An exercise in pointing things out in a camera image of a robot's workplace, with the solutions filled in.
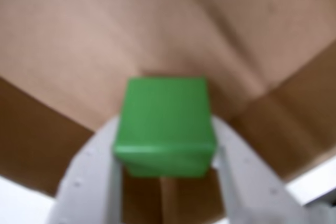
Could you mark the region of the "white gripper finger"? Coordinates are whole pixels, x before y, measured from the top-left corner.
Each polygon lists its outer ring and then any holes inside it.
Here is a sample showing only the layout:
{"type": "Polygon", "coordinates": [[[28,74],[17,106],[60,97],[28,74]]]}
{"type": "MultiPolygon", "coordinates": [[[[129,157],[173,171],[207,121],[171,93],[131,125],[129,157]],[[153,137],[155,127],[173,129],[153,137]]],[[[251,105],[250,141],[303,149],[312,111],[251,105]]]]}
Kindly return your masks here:
{"type": "Polygon", "coordinates": [[[110,119],[72,158],[49,223],[122,222],[122,165],[112,153],[118,123],[110,119]]]}
{"type": "Polygon", "coordinates": [[[227,123],[212,117],[221,198],[230,223],[318,223],[281,178],[227,123]]]}

